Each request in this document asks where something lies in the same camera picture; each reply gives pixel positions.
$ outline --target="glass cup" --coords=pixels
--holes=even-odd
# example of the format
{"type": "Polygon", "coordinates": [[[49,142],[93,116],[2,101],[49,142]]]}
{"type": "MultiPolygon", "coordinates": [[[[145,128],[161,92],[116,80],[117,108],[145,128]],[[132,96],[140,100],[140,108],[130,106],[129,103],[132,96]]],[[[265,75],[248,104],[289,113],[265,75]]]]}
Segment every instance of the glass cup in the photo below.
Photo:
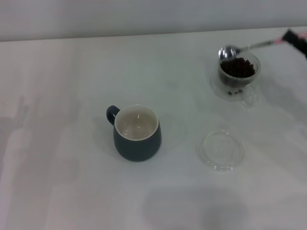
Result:
{"type": "Polygon", "coordinates": [[[222,61],[220,61],[220,60],[219,60],[219,63],[218,63],[218,75],[219,75],[221,82],[225,86],[228,86],[228,87],[231,87],[231,88],[236,88],[236,89],[241,89],[241,88],[244,88],[245,86],[251,84],[255,80],[255,78],[259,75],[259,73],[260,73],[260,62],[259,62],[258,58],[256,58],[256,56],[252,55],[249,52],[240,53],[237,57],[238,58],[244,58],[244,60],[248,60],[251,64],[254,65],[255,74],[253,76],[250,76],[248,78],[233,77],[233,76],[225,73],[222,70],[222,68],[221,68],[222,61]]]}

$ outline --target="mug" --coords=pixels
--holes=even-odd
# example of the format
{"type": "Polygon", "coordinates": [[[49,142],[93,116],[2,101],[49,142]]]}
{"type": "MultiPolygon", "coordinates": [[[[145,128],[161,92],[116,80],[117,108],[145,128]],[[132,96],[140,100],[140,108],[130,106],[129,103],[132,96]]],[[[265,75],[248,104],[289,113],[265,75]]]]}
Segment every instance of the mug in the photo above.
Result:
{"type": "Polygon", "coordinates": [[[115,147],[125,159],[145,161],[159,150],[160,122],[150,108],[136,104],[120,110],[112,105],[106,110],[106,117],[114,126],[115,147]]]}

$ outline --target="white tabletop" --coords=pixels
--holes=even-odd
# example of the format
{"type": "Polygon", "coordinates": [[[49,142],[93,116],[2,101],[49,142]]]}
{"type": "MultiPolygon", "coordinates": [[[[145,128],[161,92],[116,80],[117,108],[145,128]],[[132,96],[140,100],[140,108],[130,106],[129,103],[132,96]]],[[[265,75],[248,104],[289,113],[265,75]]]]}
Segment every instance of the white tabletop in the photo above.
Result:
{"type": "Polygon", "coordinates": [[[0,229],[306,230],[307,60],[288,45],[255,50],[250,109],[209,84],[221,46],[285,31],[0,43],[0,229]],[[145,162],[117,153],[106,119],[130,104],[161,122],[162,146],[145,162]],[[231,172],[195,151],[221,128],[245,149],[231,172]]]}

